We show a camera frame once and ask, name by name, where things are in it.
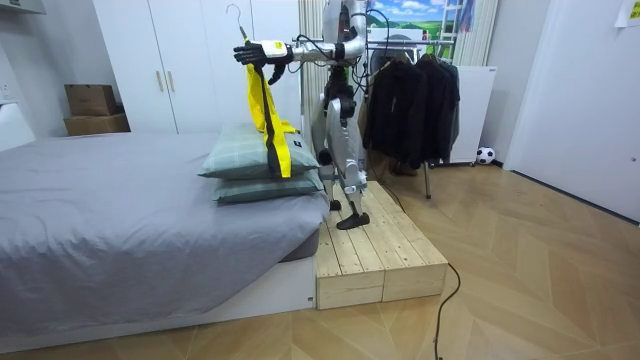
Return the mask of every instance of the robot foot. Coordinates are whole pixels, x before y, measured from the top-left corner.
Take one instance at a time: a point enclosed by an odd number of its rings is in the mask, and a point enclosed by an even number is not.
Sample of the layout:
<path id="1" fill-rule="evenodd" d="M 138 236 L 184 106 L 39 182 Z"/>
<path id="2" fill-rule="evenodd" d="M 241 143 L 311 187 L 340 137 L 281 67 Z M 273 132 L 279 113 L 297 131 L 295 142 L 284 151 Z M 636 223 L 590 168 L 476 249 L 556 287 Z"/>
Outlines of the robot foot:
<path id="1" fill-rule="evenodd" d="M 331 200 L 329 203 L 330 211 L 340 211 L 342 210 L 342 204 L 340 204 L 340 200 Z"/>
<path id="2" fill-rule="evenodd" d="M 362 213 L 362 215 L 352 214 L 348 218 L 340 221 L 336 224 L 338 230 L 349 230 L 353 228 L 357 228 L 358 226 L 367 225 L 371 221 L 369 220 L 369 215 L 367 213 Z"/>

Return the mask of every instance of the humanoid robot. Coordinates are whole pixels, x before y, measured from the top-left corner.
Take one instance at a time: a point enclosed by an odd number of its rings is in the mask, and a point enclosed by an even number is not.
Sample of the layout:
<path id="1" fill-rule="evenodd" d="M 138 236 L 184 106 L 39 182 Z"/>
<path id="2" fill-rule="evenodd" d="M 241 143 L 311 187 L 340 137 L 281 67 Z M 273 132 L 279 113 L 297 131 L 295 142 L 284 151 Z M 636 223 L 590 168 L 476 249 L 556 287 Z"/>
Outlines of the humanoid robot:
<path id="1" fill-rule="evenodd" d="M 362 191 L 367 186 L 364 171 L 364 151 L 356 118 L 353 87 L 348 83 L 349 67 L 366 50 L 367 0 L 329 0 L 323 14 L 323 40 L 295 46 L 282 41 L 247 42 L 234 49 L 234 57 L 243 65 L 272 64 L 275 71 L 269 84 L 294 61 L 301 63 L 322 61 L 331 66 L 324 94 L 320 94 L 311 124 L 313 146 L 322 166 L 320 178 L 331 200 L 331 210 L 341 209 L 333 198 L 333 183 L 338 180 L 344 191 L 351 216 L 340 221 L 337 228 L 348 230 L 369 224 L 369 215 L 362 211 Z"/>

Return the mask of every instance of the bed frame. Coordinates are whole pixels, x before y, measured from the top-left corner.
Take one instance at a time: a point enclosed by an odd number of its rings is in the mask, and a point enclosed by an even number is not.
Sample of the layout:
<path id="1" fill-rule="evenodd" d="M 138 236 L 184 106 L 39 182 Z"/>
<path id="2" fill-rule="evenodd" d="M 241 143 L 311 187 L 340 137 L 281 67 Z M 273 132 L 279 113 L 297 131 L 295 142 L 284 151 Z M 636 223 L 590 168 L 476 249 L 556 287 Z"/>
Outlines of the bed frame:
<path id="1" fill-rule="evenodd" d="M 277 264 L 234 297 L 202 315 L 3 338 L 0 339 L 0 354 L 313 308 L 315 268 L 315 256 Z"/>

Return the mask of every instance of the green pillow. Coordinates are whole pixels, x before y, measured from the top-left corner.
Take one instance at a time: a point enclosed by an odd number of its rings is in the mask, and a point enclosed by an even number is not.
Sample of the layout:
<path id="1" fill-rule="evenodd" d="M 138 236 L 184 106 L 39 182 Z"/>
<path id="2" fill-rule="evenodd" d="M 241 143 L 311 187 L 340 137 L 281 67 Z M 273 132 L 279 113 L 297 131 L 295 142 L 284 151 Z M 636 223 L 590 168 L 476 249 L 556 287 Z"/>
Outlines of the green pillow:
<path id="1" fill-rule="evenodd" d="M 221 203 L 247 202 L 304 195 L 323 189 L 318 171 L 309 170 L 289 179 L 222 179 L 214 191 L 213 200 Z"/>
<path id="2" fill-rule="evenodd" d="M 253 124 L 225 128 L 198 174 L 222 179 L 268 179 L 264 135 Z M 285 134 L 291 155 L 291 175 L 320 167 L 299 134 Z"/>

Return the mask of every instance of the wooden plank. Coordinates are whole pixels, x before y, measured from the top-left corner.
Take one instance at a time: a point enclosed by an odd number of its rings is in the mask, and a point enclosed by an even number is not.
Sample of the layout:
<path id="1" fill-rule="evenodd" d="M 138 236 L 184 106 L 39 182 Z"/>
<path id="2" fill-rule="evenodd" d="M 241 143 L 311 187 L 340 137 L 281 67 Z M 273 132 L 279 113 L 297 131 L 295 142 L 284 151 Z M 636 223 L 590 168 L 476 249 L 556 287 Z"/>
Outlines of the wooden plank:
<path id="1" fill-rule="evenodd" d="M 446 264 L 390 270 L 385 274 L 382 301 L 411 299 L 441 294 Z"/>
<path id="2" fill-rule="evenodd" d="M 416 224 L 411 221 L 409 216 L 405 213 L 395 213 L 390 215 L 393 222 L 398 226 L 400 231 L 409 240 L 413 248 L 416 249 L 418 254 L 422 257 L 422 260 L 427 265 L 431 264 L 446 264 L 447 259 L 442 256 L 440 251 L 433 246 L 431 241 L 418 229 Z"/>
<path id="3" fill-rule="evenodd" d="M 336 224 L 340 220 L 340 214 L 336 211 L 332 211 L 329 215 L 329 222 L 327 223 L 329 227 L 329 235 L 333 242 L 333 248 L 335 249 L 336 256 L 338 257 L 340 270 L 342 271 L 342 275 L 361 273 L 364 270 L 362 269 L 362 264 L 360 263 L 360 258 L 358 258 L 356 249 L 351 243 L 349 234 L 346 231 L 338 230 L 336 228 Z"/>
<path id="4" fill-rule="evenodd" d="M 316 307 L 330 309 L 380 302 L 383 284 L 384 271 L 320 278 L 316 285 Z"/>
<path id="5" fill-rule="evenodd" d="M 342 203 L 340 215 L 343 219 L 346 219 L 351 215 L 351 208 L 347 206 L 347 198 L 342 192 L 342 189 L 337 185 L 334 187 L 333 194 L 334 198 Z M 364 230 L 358 227 L 347 230 L 347 233 L 351 238 L 353 247 L 356 249 L 356 253 L 358 254 L 358 258 L 360 259 L 360 263 L 362 264 L 364 271 L 384 270 L 382 262 L 380 261 L 376 250 L 373 248 L 373 245 L 371 245 L 371 241 Z"/>
<path id="6" fill-rule="evenodd" d="M 367 209 L 369 209 L 370 211 L 369 216 L 372 218 L 371 221 L 377 224 L 379 229 L 384 234 L 384 237 L 388 242 L 391 243 L 391 246 L 400 257 L 400 260 L 402 261 L 404 266 L 412 267 L 425 265 L 422 257 L 413 248 L 409 240 L 407 240 L 400 229 L 398 229 L 396 224 L 393 222 L 389 214 L 387 214 L 382 205 L 380 205 L 377 199 L 371 194 L 366 194 L 365 196 L 363 196 L 362 201 L 366 204 Z"/>
<path id="7" fill-rule="evenodd" d="M 330 277 L 342 275 L 338 257 L 333 248 L 333 241 L 329 236 L 329 228 L 326 224 L 320 226 L 320 238 L 318 251 L 316 251 L 316 277 Z"/>
<path id="8" fill-rule="evenodd" d="M 403 213 L 402 208 L 396 204 L 395 201 L 389 196 L 387 191 L 380 185 L 377 181 L 369 181 L 367 182 L 367 188 L 371 191 L 373 196 L 378 200 L 380 205 L 387 211 L 389 214 L 397 214 Z"/>
<path id="9" fill-rule="evenodd" d="M 369 213 L 369 209 L 364 203 L 362 204 L 362 208 L 365 212 Z M 371 219 L 371 223 L 363 226 L 363 228 L 367 237 L 371 241 L 371 245 L 373 245 L 373 248 L 376 250 L 385 270 L 401 269 L 405 267 L 402 259 L 400 259 L 398 254 L 396 254 L 395 249 L 391 243 L 387 241 L 382 229 L 380 229 L 380 226 L 374 219 Z"/>

